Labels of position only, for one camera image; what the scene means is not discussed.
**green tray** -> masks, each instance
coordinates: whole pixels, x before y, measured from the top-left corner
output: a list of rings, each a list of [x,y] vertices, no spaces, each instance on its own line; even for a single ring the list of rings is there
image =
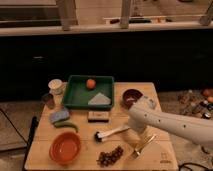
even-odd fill
[[[86,88],[86,81],[89,78],[96,80],[96,87],[93,90]],[[99,92],[109,97],[111,104],[88,105],[88,101]],[[73,109],[110,110],[114,106],[114,78],[111,76],[71,75],[62,104]]]

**small brown bowl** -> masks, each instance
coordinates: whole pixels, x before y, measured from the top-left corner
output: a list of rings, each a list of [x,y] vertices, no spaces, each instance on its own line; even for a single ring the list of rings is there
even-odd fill
[[[128,89],[123,93],[123,104],[129,109],[139,98],[141,98],[143,94],[136,89]]]

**paper cup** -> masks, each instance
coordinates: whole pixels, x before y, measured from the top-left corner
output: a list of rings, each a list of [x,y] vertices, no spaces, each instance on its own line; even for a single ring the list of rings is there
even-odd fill
[[[48,87],[50,88],[51,93],[58,95],[63,92],[62,84],[63,83],[60,79],[54,79],[48,83]]]

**metal bar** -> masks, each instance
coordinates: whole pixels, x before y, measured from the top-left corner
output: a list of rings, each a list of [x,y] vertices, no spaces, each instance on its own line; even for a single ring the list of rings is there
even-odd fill
[[[29,137],[28,137],[28,145],[27,145],[27,149],[26,149],[26,152],[25,152],[25,156],[24,156],[24,162],[23,162],[23,166],[22,166],[22,171],[27,171],[24,168],[24,165],[25,165],[25,162],[27,160],[27,156],[28,156],[28,153],[30,151],[30,147],[32,145],[32,142],[33,142],[33,139],[34,139],[34,135],[35,135],[35,131],[36,131],[37,127],[38,127],[37,117],[33,116],[32,121],[31,121],[30,132],[29,132]]]
[[[71,25],[77,25],[75,0],[56,0],[62,29],[69,31]]]
[[[212,19],[213,19],[213,1],[211,2],[205,15],[200,18],[199,23],[203,26],[208,26],[211,23]]]
[[[129,28],[131,0],[122,0],[120,27],[122,29]]]

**cable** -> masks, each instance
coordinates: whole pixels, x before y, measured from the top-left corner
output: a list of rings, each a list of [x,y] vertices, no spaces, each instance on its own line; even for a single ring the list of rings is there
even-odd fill
[[[10,124],[12,125],[12,127],[15,129],[16,133],[21,137],[21,139],[28,145],[27,140],[25,140],[25,138],[21,135],[21,133],[18,131],[18,129],[15,127],[15,125],[12,123],[12,121],[10,120],[10,118],[7,116],[7,114],[4,112],[4,110],[2,108],[0,108],[1,113],[3,113],[3,115],[5,116],[5,118],[10,122]]]
[[[207,150],[206,150],[206,148],[205,147],[201,147],[201,150],[202,150],[202,152],[204,152],[205,154],[210,154],[210,152],[208,152]]]
[[[193,171],[193,169],[191,169],[189,166],[187,165],[191,165],[191,166],[197,166],[199,168],[202,168],[204,169],[204,171],[207,171],[207,170],[210,170],[209,168],[203,166],[203,165],[200,165],[200,164],[197,164],[197,163],[191,163],[191,162],[188,162],[188,163],[183,163],[179,166],[179,171],[181,171],[181,169],[183,168],[186,168],[186,169],[189,169],[190,171]]]
[[[213,165],[213,156],[212,156],[212,158],[211,158],[211,163],[212,163],[212,165]]]

